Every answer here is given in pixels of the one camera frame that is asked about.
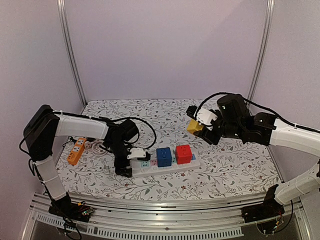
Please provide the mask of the orange power strip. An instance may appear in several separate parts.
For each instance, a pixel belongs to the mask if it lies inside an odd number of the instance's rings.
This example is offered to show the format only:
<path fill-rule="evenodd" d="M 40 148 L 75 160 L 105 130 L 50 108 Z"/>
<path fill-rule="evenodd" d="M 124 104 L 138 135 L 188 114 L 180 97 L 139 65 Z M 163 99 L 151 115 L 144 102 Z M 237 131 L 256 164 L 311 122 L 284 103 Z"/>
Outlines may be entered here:
<path fill-rule="evenodd" d="M 80 137 L 74 147 L 72 148 L 71 152 L 69 153 L 68 157 L 67 157 L 67 162 L 72 165 L 75 166 L 79 159 L 81 158 L 84 150 L 85 150 L 85 142 L 87 141 L 87 139 L 85 137 Z"/>

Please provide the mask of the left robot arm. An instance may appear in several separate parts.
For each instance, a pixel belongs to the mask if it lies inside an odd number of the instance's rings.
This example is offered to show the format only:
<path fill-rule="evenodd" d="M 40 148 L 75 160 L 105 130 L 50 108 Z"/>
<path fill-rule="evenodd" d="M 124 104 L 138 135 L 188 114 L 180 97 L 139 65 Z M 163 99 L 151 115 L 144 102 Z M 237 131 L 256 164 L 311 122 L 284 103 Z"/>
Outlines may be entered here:
<path fill-rule="evenodd" d="M 56 137 L 78 136 L 102 140 L 114 155 L 115 173 L 132 177 L 129 147 L 127 142 L 138 134 L 136 124 L 126 119 L 117 123 L 108 118 L 90 118 L 84 115 L 53 111 L 49 105 L 42 105 L 23 130 L 22 142 L 35 163 L 35 171 L 44 184 L 49 196 L 55 200 L 55 209 L 63 216 L 74 213 L 74 205 L 64 197 L 67 192 L 58 175 L 53 160 L 53 143 Z"/>

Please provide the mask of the yellow cube socket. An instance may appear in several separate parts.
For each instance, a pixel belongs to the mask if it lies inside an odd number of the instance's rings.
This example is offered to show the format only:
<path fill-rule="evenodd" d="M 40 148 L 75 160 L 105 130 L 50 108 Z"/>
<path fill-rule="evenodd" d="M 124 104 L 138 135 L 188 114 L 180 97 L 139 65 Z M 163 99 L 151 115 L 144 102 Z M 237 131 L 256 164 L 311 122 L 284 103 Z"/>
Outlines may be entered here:
<path fill-rule="evenodd" d="M 191 119 L 187 126 L 187 131 L 190 134 L 194 135 L 195 133 L 202 131 L 203 128 L 204 128 L 203 125 L 200 125 L 196 120 Z"/>

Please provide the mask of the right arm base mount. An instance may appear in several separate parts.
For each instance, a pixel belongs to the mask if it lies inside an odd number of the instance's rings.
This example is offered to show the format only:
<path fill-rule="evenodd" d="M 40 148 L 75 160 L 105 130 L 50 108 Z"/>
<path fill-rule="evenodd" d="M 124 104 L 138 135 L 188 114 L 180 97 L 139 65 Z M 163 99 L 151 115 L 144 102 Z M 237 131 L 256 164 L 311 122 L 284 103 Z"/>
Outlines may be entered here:
<path fill-rule="evenodd" d="M 276 232 L 285 213 L 283 205 L 275 200 L 245 206 L 241 208 L 241 217 L 245 223 L 259 222 L 256 226 L 263 235 L 271 235 Z"/>

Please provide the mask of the red cube socket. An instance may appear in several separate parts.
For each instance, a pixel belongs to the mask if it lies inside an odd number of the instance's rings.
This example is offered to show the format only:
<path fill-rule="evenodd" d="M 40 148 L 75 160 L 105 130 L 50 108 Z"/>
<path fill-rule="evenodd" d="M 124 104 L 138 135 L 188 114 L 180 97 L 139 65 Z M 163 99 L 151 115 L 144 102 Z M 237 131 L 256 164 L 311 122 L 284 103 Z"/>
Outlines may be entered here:
<path fill-rule="evenodd" d="M 192 160 L 192 151 L 188 144 L 178 145 L 175 148 L 175 158 L 178 165 L 189 164 Z"/>

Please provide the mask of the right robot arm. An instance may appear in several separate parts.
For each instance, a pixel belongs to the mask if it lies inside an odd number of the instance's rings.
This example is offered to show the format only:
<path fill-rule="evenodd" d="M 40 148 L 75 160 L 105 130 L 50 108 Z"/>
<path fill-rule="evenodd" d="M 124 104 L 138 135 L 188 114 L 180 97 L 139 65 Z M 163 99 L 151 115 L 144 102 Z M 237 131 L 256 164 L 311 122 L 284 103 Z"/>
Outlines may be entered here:
<path fill-rule="evenodd" d="M 204 109 L 203 105 L 215 96 L 212 94 L 203 100 L 192 115 L 205 127 L 201 130 L 201 138 L 208 143 L 216 145 L 222 137 L 232 138 L 243 143 L 286 147 L 319 157 L 319 130 L 289 122 L 261 105 L 258 108 L 264 111 L 251 115 L 246 105 L 250 100 L 241 94 L 219 92 L 218 110 Z"/>

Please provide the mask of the blue cube socket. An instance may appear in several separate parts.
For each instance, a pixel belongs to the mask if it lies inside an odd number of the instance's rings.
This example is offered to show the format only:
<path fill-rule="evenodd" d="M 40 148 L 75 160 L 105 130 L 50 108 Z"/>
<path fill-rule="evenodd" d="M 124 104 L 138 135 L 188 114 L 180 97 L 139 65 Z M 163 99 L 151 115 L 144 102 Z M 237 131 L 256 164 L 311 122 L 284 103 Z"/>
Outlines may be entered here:
<path fill-rule="evenodd" d="M 172 165 L 172 152 L 169 147 L 156 149 L 156 160 L 159 168 L 170 167 Z"/>

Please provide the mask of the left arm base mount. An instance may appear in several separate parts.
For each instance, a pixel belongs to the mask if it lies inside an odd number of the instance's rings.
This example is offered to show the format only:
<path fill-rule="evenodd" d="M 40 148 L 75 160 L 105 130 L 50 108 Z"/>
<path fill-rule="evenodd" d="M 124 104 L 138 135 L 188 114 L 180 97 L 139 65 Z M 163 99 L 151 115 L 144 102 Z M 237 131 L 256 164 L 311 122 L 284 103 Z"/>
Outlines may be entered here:
<path fill-rule="evenodd" d="M 85 201 L 72 203 L 68 196 L 59 200 L 52 200 L 48 210 L 52 215 L 85 223 L 89 222 L 94 211 L 92 207 L 86 205 Z"/>

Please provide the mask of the white multicolour power strip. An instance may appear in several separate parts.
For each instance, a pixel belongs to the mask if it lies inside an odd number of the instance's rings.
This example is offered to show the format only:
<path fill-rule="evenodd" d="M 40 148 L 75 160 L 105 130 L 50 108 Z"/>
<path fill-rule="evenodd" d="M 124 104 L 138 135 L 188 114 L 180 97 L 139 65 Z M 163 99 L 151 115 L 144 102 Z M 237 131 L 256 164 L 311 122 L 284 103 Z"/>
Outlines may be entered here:
<path fill-rule="evenodd" d="M 131 160 L 132 177 L 142 178 L 150 176 L 168 175 L 176 172 L 183 172 L 189 170 L 195 170 L 200 168 L 201 162 L 193 154 L 190 163 L 177 164 L 176 158 L 172 156 L 171 166 L 158 167 L 156 154 L 151 155 L 151 159 L 148 161 L 142 161 L 137 159 Z"/>

